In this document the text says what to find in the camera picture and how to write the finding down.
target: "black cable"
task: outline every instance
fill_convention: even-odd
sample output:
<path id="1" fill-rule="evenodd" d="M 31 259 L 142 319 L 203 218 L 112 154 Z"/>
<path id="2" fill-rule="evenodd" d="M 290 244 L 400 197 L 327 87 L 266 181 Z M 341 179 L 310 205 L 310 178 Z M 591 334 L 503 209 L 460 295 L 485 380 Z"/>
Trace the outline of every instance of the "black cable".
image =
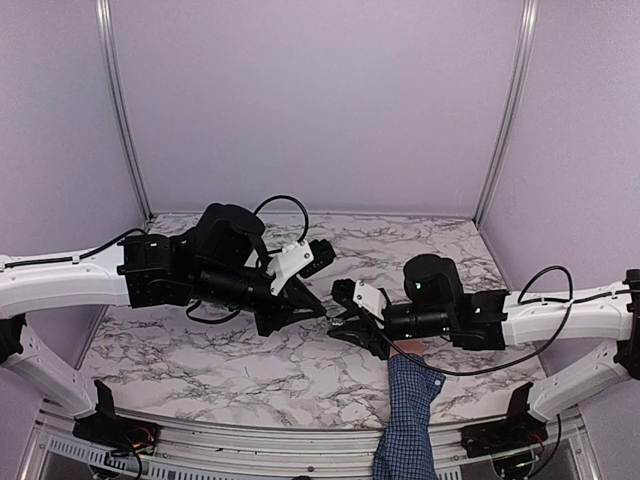
<path id="1" fill-rule="evenodd" d="M 202 300 L 196 300 L 196 303 L 194 303 L 189 308 L 187 308 L 185 313 L 187 314 L 187 317 L 190 320 L 193 320 L 194 322 L 198 322 L 198 323 L 204 323 L 205 325 L 222 325 L 223 323 L 227 323 L 228 321 L 233 320 L 238 315 L 240 315 L 240 310 L 236 310 L 235 312 L 231 312 L 226 317 L 222 317 L 222 318 L 218 318 L 218 319 L 214 319 L 214 320 L 207 320 L 206 318 L 198 318 L 198 317 L 194 317 L 194 316 L 190 315 L 191 312 L 193 312 L 200 305 L 202 305 Z"/>
<path id="2" fill-rule="evenodd" d="M 307 237 L 307 233 L 309 232 L 309 213 L 307 212 L 307 209 L 304 207 L 302 202 L 297 198 L 292 197 L 291 195 L 274 195 L 273 197 L 267 198 L 264 202 L 258 205 L 258 207 L 253 211 L 253 214 L 257 215 L 260 212 L 260 210 L 262 210 L 266 205 L 276 200 L 288 200 L 290 202 L 295 203 L 298 206 L 298 208 L 300 208 L 300 211 L 302 212 L 302 216 L 304 217 L 304 229 L 302 230 L 302 234 L 300 234 L 300 237 L 298 238 L 298 242 L 302 242 Z M 280 251 L 281 249 L 272 250 L 269 252 L 269 254 L 278 253 Z"/>
<path id="3" fill-rule="evenodd" d="M 93 250 L 89 250 L 88 252 L 83 253 L 82 255 L 79 256 L 79 258 L 80 258 L 80 260 L 84 260 L 86 258 L 89 258 L 89 257 L 92 257 L 94 255 L 97 255 L 98 253 L 106 250 L 110 246 L 112 246 L 112 245 L 116 244 L 117 242 L 119 242 L 120 240 L 122 240 L 124 237 L 126 237 L 126 236 L 128 236 L 128 235 L 130 235 L 131 233 L 134 233 L 134 232 L 142 233 L 143 235 L 147 234 L 147 232 L 145 232 L 141 228 L 132 228 L 130 230 L 127 230 L 124 233 L 121 233 L 117 237 L 109 240 L 104 245 L 101 245 L 98 248 L 94 248 Z M 5 264 L 4 267 L 5 268 L 16 268 L 16 267 L 26 267 L 26 266 L 30 266 L 30 265 L 48 265 L 50 263 L 65 263 L 65 262 L 72 262 L 72 261 L 73 261 L 73 257 L 71 257 L 71 256 L 53 257 L 53 258 L 38 258 L 38 259 L 35 259 L 35 260 L 21 260 L 19 262 L 7 263 L 7 264 Z"/>
<path id="4" fill-rule="evenodd" d="M 531 475 L 529 475 L 528 477 L 529 479 L 537 477 L 540 474 L 540 472 L 542 472 L 545 468 L 547 468 L 547 466 L 551 463 L 551 460 L 553 460 L 556 453 L 558 453 L 558 450 L 560 449 L 560 443 L 562 442 L 562 419 L 560 418 L 560 415 L 558 415 L 556 418 L 558 419 L 558 440 L 556 440 L 556 445 L 555 447 L 553 447 L 553 450 L 551 451 L 551 453 L 549 454 L 545 462 L 542 465 L 540 465 L 540 468 L 538 468 L 538 470 L 536 470 Z"/>
<path id="5" fill-rule="evenodd" d="M 593 300 L 598 300 L 599 298 L 607 298 L 607 297 L 614 297 L 617 295 L 623 295 L 625 293 L 640 293 L 639 290 L 618 290 L 616 292 L 602 292 L 602 293 L 598 293 L 596 295 L 591 295 L 590 297 L 583 297 L 583 298 L 576 298 L 573 303 L 587 303 L 587 302 L 592 302 Z M 569 300 L 567 300 L 566 298 L 555 298 L 555 297 L 536 297 L 536 298 L 529 298 L 527 300 L 523 300 L 522 302 L 519 302 L 520 305 L 529 305 L 532 303 L 547 303 L 547 302 L 553 302 L 553 303 L 567 303 Z"/>
<path id="6" fill-rule="evenodd" d="M 529 288 L 531 288 L 531 286 L 533 285 L 533 283 L 536 280 L 538 280 L 543 275 L 545 275 L 545 274 L 547 274 L 549 272 L 555 271 L 555 270 L 559 270 L 559 271 L 563 272 L 566 275 L 567 281 L 569 283 L 569 298 L 566 301 L 567 302 L 573 301 L 573 278 L 571 277 L 571 273 L 565 267 L 562 267 L 560 265 L 553 265 L 551 267 L 547 267 L 544 270 L 541 270 L 540 272 L 538 272 L 527 283 L 527 285 L 524 287 L 524 290 L 522 291 L 522 293 L 518 297 L 518 303 L 520 303 L 520 301 L 522 300 L 523 295 L 527 292 L 527 290 Z M 389 337 L 387 337 L 383 333 L 383 331 L 380 328 L 378 328 L 378 325 L 376 324 L 375 320 L 373 320 L 369 316 L 369 312 L 367 312 L 366 310 L 361 310 L 361 311 L 364 313 L 365 319 L 369 322 L 371 327 L 378 333 L 378 335 L 380 335 L 380 337 L 386 343 L 388 343 L 391 348 L 395 349 L 400 355 L 405 357 L 410 362 L 415 363 L 416 365 L 419 365 L 422 368 L 426 368 L 427 370 L 432 370 L 434 372 L 442 373 L 444 375 L 449 375 L 449 376 L 452 376 L 452 377 L 473 377 L 473 376 L 476 376 L 476 375 L 484 375 L 484 374 L 487 374 L 487 373 L 494 373 L 494 372 L 497 372 L 497 371 L 500 371 L 500 370 L 504 370 L 506 368 L 510 368 L 510 367 L 515 366 L 515 365 L 519 365 L 519 364 L 521 364 L 523 362 L 526 362 L 527 360 L 530 360 L 530 359 L 540 355 L 547 348 L 549 348 L 551 346 L 551 344 L 558 338 L 560 333 L 562 333 L 562 330 L 564 329 L 565 325 L 567 324 L 567 321 L 569 320 L 569 316 L 571 315 L 571 307 L 572 306 L 573 306 L 573 303 L 569 303 L 569 305 L 567 306 L 567 311 L 564 314 L 564 318 L 562 319 L 562 322 L 560 323 L 560 326 L 557 328 L 557 330 L 551 336 L 551 338 L 549 340 L 547 340 L 547 342 L 542 347 L 537 349 L 535 352 L 532 352 L 532 353 L 530 353 L 528 355 L 525 355 L 524 357 L 521 357 L 521 358 L 519 358 L 517 360 L 513 360 L 511 362 L 507 362 L 507 363 L 502 364 L 502 365 L 497 365 L 495 367 L 489 367 L 489 368 L 485 368 L 485 369 L 482 369 L 482 370 L 476 370 L 476 371 L 472 371 L 472 372 L 455 372 L 455 371 L 452 371 L 452 370 L 444 370 L 442 368 L 432 367 L 430 365 L 426 365 L 426 364 L 420 363 L 419 361 L 417 361 L 413 357 L 410 357 L 409 355 L 407 355 L 407 353 L 404 352 L 401 348 L 399 348 L 393 342 L 393 340 L 390 340 Z"/>
<path id="7" fill-rule="evenodd" d="M 143 470 L 142 459 L 140 458 L 140 454 L 138 452 L 136 452 L 136 449 L 133 448 L 133 445 L 128 441 L 127 442 L 113 442 L 113 443 L 115 443 L 116 445 L 119 445 L 121 447 L 124 447 L 126 450 L 128 450 L 127 455 L 133 454 L 133 456 L 135 457 L 135 459 L 138 462 L 138 474 L 136 475 L 134 480 L 140 480 L 140 478 L 142 477 L 142 470 Z M 119 456 L 123 456 L 121 454 L 117 454 L 117 453 L 114 453 L 114 452 L 118 452 L 118 450 L 114 450 L 114 451 L 110 452 L 110 455 L 112 457 L 114 457 L 114 458 L 117 458 Z"/>

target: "plaid sleeve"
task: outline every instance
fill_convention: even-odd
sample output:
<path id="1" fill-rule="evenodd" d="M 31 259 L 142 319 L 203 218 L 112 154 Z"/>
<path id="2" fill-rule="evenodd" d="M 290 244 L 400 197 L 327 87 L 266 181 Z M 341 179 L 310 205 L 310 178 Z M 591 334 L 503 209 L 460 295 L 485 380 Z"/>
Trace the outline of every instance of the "plaid sleeve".
<path id="1" fill-rule="evenodd" d="M 428 428 L 444 380 L 400 355 L 389 360 L 391 418 L 373 461 L 374 480 L 438 480 Z"/>

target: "metal frame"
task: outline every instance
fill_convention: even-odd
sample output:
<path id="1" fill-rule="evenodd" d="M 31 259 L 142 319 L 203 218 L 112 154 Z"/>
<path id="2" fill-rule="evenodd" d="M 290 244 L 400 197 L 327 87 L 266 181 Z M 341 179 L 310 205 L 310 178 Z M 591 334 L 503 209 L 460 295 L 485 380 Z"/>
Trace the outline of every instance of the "metal frame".
<path id="1" fill-rule="evenodd" d="M 531 60 L 536 20 L 538 18 L 538 4 L 539 0 L 525 0 L 524 2 L 522 24 L 520 25 L 520 35 L 518 37 L 518 45 L 516 47 L 516 58 L 513 66 L 511 83 L 509 85 L 507 104 L 502 116 L 502 123 L 500 125 L 498 138 L 496 139 L 496 144 L 493 149 L 489 171 L 487 172 L 487 177 L 482 188 L 482 193 L 480 194 L 478 206 L 476 207 L 476 211 L 473 216 L 473 221 L 478 229 L 482 227 L 482 223 L 484 222 L 489 210 L 489 205 L 498 183 L 498 177 L 504 164 L 507 147 L 509 145 L 509 138 L 511 137 L 511 130 L 513 128 L 518 106 L 520 105 L 522 92 L 524 91 L 524 84 Z"/>
<path id="2" fill-rule="evenodd" d="M 276 480 L 313 471 L 311 476 L 318 478 L 370 480 L 373 453 L 382 434 L 381 430 L 235 427 L 126 410 L 118 413 L 152 421 L 162 427 L 155 455 L 142 456 L 149 472 L 143 475 L 144 479 L 189 478 L 185 474 L 193 472 L 194 478 L 199 473 L 201 480 L 208 480 L 208 477 Z M 459 428 L 465 424 L 433 425 L 430 428 L 436 467 L 443 480 L 455 479 L 455 475 L 449 476 L 449 473 L 458 471 L 463 465 L 529 450 L 523 448 L 493 457 L 468 459 L 460 446 Z M 59 406 L 45 402 L 30 436 L 18 478 L 39 479 L 50 451 L 88 461 L 93 457 L 100 463 L 103 458 L 100 454 L 105 448 L 73 438 L 72 428 L 73 421 Z M 558 430 L 554 423 L 549 423 L 548 428 L 547 447 L 555 443 Z M 570 443 L 581 480 L 600 480 L 584 423 L 576 408 L 563 415 L 563 438 Z M 137 470 L 132 460 L 123 462 L 121 469 Z"/>
<path id="3" fill-rule="evenodd" d="M 113 27 L 111 25 L 111 6 L 109 0 L 97 0 L 98 28 L 100 30 L 100 41 L 104 54 L 105 68 L 107 70 L 107 78 L 109 82 L 109 91 L 111 93 L 111 101 L 116 114 L 118 131 L 120 133 L 120 141 L 124 150 L 124 156 L 131 176 L 133 191 L 138 202 L 138 207 L 146 222 L 153 218 L 153 211 L 147 191 L 142 179 L 142 171 L 138 163 L 138 155 L 136 154 L 131 127 L 127 117 L 125 108 L 124 94 L 122 91 L 122 82 L 120 81 L 120 72 L 118 69 L 118 58 L 116 55 L 116 44 L 113 36 Z"/>
<path id="4" fill-rule="evenodd" d="M 539 0 L 524 0 L 522 23 L 520 25 L 520 34 L 516 46 L 516 57 L 509 86 L 507 103 L 505 105 L 500 130 L 493 149 L 489 170 L 473 216 L 473 222 L 476 224 L 478 229 L 482 226 L 488 212 L 491 199 L 493 198 L 498 177 L 506 156 L 507 146 L 511 136 L 511 129 L 522 97 L 522 92 L 524 90 L 533 47 L 538 5 Z M 140 169 L 133 135 L 131 133 L 131 127 L 127 117 L 116 55 L 115 38 L 111 24 L 110 0 L 97 0 L 97 17 L 105 68 L 109 81 L 111 100 L 116 113 L 120 140 L 124 150 L 125 160 L 131 177 L 131 183 L 133 185 L 138 207 L 145 219 L 145 224 L 147 224 L 153 219 L 154 212 L 151 208 L 151 203 L 142 178 L 142 171 Z"/>

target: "wire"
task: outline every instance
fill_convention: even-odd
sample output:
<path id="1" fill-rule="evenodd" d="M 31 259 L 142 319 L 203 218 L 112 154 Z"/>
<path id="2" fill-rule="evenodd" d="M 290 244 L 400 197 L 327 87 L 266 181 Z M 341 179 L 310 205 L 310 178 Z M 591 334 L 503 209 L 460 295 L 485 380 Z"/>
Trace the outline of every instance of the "wire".
<path id="1" fill-rule="evenodd" d="M 134 233 L 134 232 L 138 232 L 138 233 L 142 233 L 143 235 L 147 235 L 147 232 L 145 232 L 143 229 L 141 228 L 132 228 L 130 230 L 127 230 L 124 233 L 121 233 L 120 235 L 118 235 L 117 237 L 109 240 L 107 243 L 105 243 L 104 245 L 99 246 L 98 248 L 94 248 L 93 250 L 89 250 L 88 252 L 83 253 L 82 255 L 79 256 L 80 260 L 85 260 L 89 257 L 93 257 L 94 255 L 97 255 L 98 253 L 106 250 L 107 248 L 111 247 L 112 245 L 116 244 L 117 242 L 119 242 L 120 240 L 122 240 L 124 237 Z M 72 256 L 66 256 L 66 257 L 52 257 L 52 258 L 38 258 L 35 260 L 21 260 L 18 262 L 11 262 L 11 263 L 7 263 L 5 264 L 5 268 L 16 268 L 16 267 L 26 267 L 29 265 L 48 265 L 50 263 L 65 263 L 65 262 L 73 262 L 73 257 Z"/>
<path id="2" fill-rule="evenodd" d="M 558 415 L 556 418 L 558 419 L 558 440 L 556 440 L 556 445 L 555 447 L 553 447 L 553 450 L 551 451 L 547 459 L 544 461 L 544 463 L 540 466 L 540 468 L 538 468 L 538 470 L 536 470 L 531 475 L 529 475 L 528 477 L 529 479 L 537 477 L 540 474 L 540 472 L 542 472 L 545 468 L 547 468 L 547 466 L 551 463 L 551 460 L 553 460 L 556 453 L 558 453 L 558 450 L 560 449 L 560 443 L 562 442 L 562 419 L 560 418 L 560 415 Z"/>
<path id="3" fill-rule="evenodd" d="M 91 465 L 89 463 L 89 460 L 86 461 L 85 465 L 87 465 L 89 472 L 91 472 L 91 478 L 93 478 L 94 480 L 119 480 L 120 477 L 122 477 L 122 472 L 115 473 L 111 470 L 105 470 L 104 468 L 96 467 L 94 465 Z"/>
<path id="4" fill-rule="evenodd" d="M 551 344 L 553 342 L 555 342 L 555 340 L 558 338 L 560 333 L 562 333 L 562 330 L 564 329 L 565 325 L 567 324 L 567 321 L 569 320 L 569 316 L 571 315 L 571 307 L 573 306 L 573 302 L 572 302 L 572 300 L 573 300 L 573 278 L 571 277 L 571 273 L 569 272 L 569 270 L 567 270 L 565 267 L 560 266 L 560 265 L 553 265 L 551 267 L 545 268 L 544 270 L 541 270 L 536 275 L 534 275 L 534 277 L 531 280 L 529 280 L 527 285 L 524 287 L 524 290 L 522 291 L 522 293 L 518 297 L 518 303 L 520 303 L 520 301 L 522 300 L 522 297 L 524 296 L 524 294 L 527 292 L 527 290 L 529 288 L 531 288 L 531 286 L 535 283 L 536 280 L 538 280 L 543 275 L 546 275 L 547 273 L 552 272 L 552 271 L 556 271 L 556 270 L 559 270 L 559 271 L 563 272 L 567 277 L 567 281 L 568 281 L 568 284 L 569 284 L 569 298 L 566 299 L 567 310 L 566 310 L 566 312 L 564 314 L 564 318 L 562 319 L 562 322 L 560 323 L 560 326 L 557 328 L 555 333 L 551 336 L 551 338 L 549 338 L 549 340 L 547 340 L 547 342 L 542 347 L 540 347 L 536 351 L 534 351 L 532 353 L 529 353 L 528 355 L 525 355 L 524 357 L 521 357 L 521 358 L 519 358 L 517 360 L 513 360 L 511 362 L 507 362 L 507 363 L 504 363 L 502 365 L 497 365 L 495 367 L 489 367 L 489 368 L 485 368 L 485 369 L 482 369 L 482 370 L 475 370 L 475 371 L 471 371 L 471 372 L 456 372 L 456 371 L 453 371 L 453 370 L 445 370 L 445 369 L 442 369 L 442 368 L 432 367 L 432 366 L 427 365 L 425 363 L 421 363 L 418 360 L 416 360 L 415 358 L 407 355 L 407 353 L 405 351 L 403 351 L 392 340 L 390 340 L 389 337 L 387 337 L 383 333 L 383 331 L 380 328 L 378 328 L 378 325 L 376 324 L 375 320 L 373 320 L 370 317 L 369 312 L 367 312 L 366 310 L 361 310 L 361 311 L 363 312 L 365 319 L 367 320 L 367 322 L 369 322 L 369 324 L 374 329 L 374 331 L 377 332 L 378 335 L 380 335 L 380 337 L 386 343 L 388 343 L 390 347 L 395 349 L 400 355 L 402 355 L 404 358 L 409 360 L 411 363 L 415 363 L 416 365 L 420 366 L 421 368 L 426 368 L 427 370 L 432 370 L 434 372 L 442 373 L 444 375 L 449 375 L 451 377 L 473 377 L 473 376 L 476 376 L 476 375 L 485 375 L 485 374 L 488 374 L 488 373 L 494 373 L 494 372 L 497 372 L 497 371 L 500 371 L 500 370 L 504 370 L 506 368 L 513 367 L 515 365 L 519 365 L 521 363 L 526 362 L 527 360 L 530 360 L 530 359 L 540 355 L 547 348 L 549 348 L 551 346 Z"/>
<path id="5" fill-rule="evenodd" d="M 573 303 L 587 303 L 587 302 L 592 302 L 593 300 L 598 300 L 599 298 L 607 298 L 607 297 L 615 297 L 618 295 L 622 295 L 625 293 L 640 293 L 640 290 L 617 290 L 615 292 L 602 292 L 602 293 L 598 293 L 596 295 L 591 295 L 590 297 L 583 297 L 583 298 L 576 298 Z M 532 303 L 547 303 L 547 302 L 552 302 L 552 303 L 567 303 L 569 300 L 567 300 L 566 298 L 555 298 L 555 297 L 536 297 L 536 298 L 529 298 L 527 300 L 523 300 L 521 302 L 518 302 L 520 305 L 530 305 Z"/>
<path id="6" fill-rule="evenodd" d="M 143 469 L 143 467 L 142 467 L 142 459 L 140 458 L 140 454 L 136 451 L 135 448 L 133 448 L 133 445 L 131 445 L 131 443 L 128 442 L 128 441 L 126 443 L 125 442 L 114 442 L 114 443 L 116 443 L 117 445 L 120 445 L 122 447 L 125 447 L 126 450 L 129 451 L 129 455 L 133 454 L 133 456 L 135 457 L 136 461 L 138 462 L 138 474 L 136 475 L 134 480 L 140 480 L 140 477 L 142 477 L 142 469 Z M 114 455 L 114 452 L 111 452 L 111 456 L 112 457 L 117 457 L 117 456 L 120 456 L 120 455 Z"/>
<path id="7" fill-rule="evenodd" d="M 151 435 L 151 432 L 149 430 L 147 430 L 144 427 L 138 427 L 136 429 L 134 429 L 134 432 L 137 432 L 138 430 L 143 431 L 147 434 L 147 440 L 149 440 L 150 442 L 153 442 L 153 435 Z"/>
<path id="8" fill-rule="evenodd" d="M 200 305 L 202 305 L 202 300 L 196 300 L 196 303 L 194 303 L 189 308 L 187 308 L 185 313 L 187 314 L 187 317 L 190 320 L 193 320 L 194 322 L 198 322 L 198 323 L 204 323 L 205 325 L 222 325 L 223 323 L 227 323 L 228 321 L 233 320 L 238 315 L 240 315 L 240 310 L 236 310 L 234 312 L 231 312 L 226 317 L 218 318 L 218 319 L 215 319 L 215 320 L 208 320 L 206 318 L 199 318 L 199 317 L 194 317 L 194 316 L 190 315 L 191 312 L 193 312 Z"/>
<path id="9" fill-rule="evenodd" d="M 258 207 L 253 211 L 253 214 L 257 215 L 260 212 L 260 210 L 262 210 L 266 205 L 276 200 L 288 200 L 290 202 L 295 203 L 298 206 L 298 208 L 300 208 L 300 211 L 302 212 L 302 216 L 304 217 L 304 229 L 302 230 L 302 233 L 298 238 L 298 242 L 302 242 L 307 237 L 307 233 L 309 232 L 309 213 L 307 212 L 307 209 L 304 207 L 302 202 L 297 198 L 292 197 L 291 195 L 274 195 L 273 197 L 267 198 L 264 202 L 258 205 Z M 282 251 L 282 249 L 272 250 L 268 253 L 269 254 L 279 253 L 280 251 Z"/>
<path id="10" fill-rule="evenodd" d="M 544 451 L 545 451 L 544 442 L 542 441 L 542 438 L 540 438 L 540 435 L 538 435 L 537 433 L 533 434 L 533 438 L 535 438 L 538 441 L 538 443 L 540 444 L 541 450 L 540 450 L 540 453 L 538 454 L 538 456 L 540 458 L 542 458 L 542 455 L 544 455 Z"/>

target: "hand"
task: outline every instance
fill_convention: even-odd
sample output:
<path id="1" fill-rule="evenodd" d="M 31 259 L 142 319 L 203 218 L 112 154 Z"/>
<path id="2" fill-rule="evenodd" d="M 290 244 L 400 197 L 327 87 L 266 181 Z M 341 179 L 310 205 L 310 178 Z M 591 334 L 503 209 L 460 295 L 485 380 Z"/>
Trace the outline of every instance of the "hand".
<path id="1" fill-rule="evenodd" d="M 424 355 L 424 342 L 422 339 L 398 340 L 394 342 L 404 353 L 415 353 L 416 355 Z M 399 355 L 395 348 L 391 348 L 391 356 Z"/>

